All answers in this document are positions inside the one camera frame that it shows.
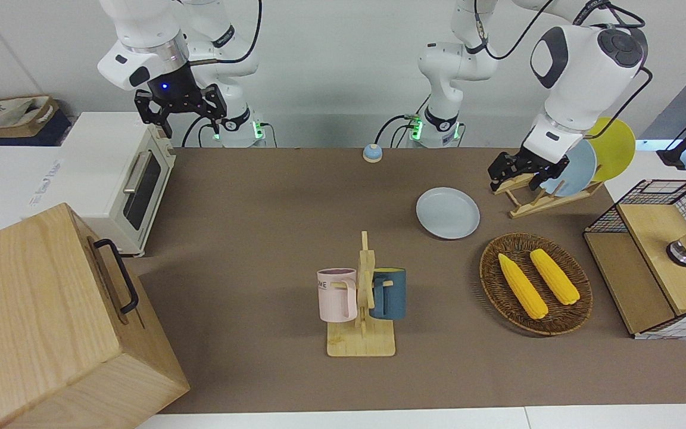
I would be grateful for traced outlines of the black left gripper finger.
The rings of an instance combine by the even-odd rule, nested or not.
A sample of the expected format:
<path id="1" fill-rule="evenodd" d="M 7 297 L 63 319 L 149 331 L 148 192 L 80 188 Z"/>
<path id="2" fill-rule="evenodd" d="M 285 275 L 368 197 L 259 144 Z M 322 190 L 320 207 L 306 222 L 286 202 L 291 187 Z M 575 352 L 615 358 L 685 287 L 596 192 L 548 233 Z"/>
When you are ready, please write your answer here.
<path id="1" fill-rule="evenodd" d="M 539 168 L 530 181 L 530 190 L 536 190 L 543 182 L 549 179 L 559 178 L 566 166 L 569 165 L 569 162 L 569 157 L 562 157 L 560 161 L 555 164 Z"/>
<path id="2" fill-rule="evenodd" d="M 491 180 L 489 186 L 495 192 L 505 181 L 516 178 L 520 174 L 522 173 L 518 165 L 517 154 L 501 152 L 488 166 L 488 176 Z"/>

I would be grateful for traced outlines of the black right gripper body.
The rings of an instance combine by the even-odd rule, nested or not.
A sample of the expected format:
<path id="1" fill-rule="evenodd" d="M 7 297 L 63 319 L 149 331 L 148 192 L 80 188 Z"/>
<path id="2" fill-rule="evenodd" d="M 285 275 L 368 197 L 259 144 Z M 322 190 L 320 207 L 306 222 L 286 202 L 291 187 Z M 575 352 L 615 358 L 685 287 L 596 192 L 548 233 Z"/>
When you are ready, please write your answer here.
<path id="1" fill-rule="evenodd" d="M 225 119 L 226 104 L 217 84 L 199 87 L 189 64 L 150 79 L 135 91 L 134 101 L 145 124 L 166 124 L 170 114 L 196 113 L 213 123 Z"/>

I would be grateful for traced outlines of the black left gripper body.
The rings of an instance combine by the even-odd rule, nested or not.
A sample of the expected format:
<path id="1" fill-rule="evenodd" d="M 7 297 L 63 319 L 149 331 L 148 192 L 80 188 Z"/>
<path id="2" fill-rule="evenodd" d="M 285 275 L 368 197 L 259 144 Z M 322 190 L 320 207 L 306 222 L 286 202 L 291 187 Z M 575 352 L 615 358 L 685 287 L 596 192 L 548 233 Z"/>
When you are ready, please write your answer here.
<path id="1" fill-rule="evenodd" d="M 517 154 L 513 155 L 513 169 L 514 175 L 520 176 L 522 174 L 535 174 L 542 166 L 549 166 L 553 164 L 544 157 L 534 154 L 529 149 L 520 149 Z"/>

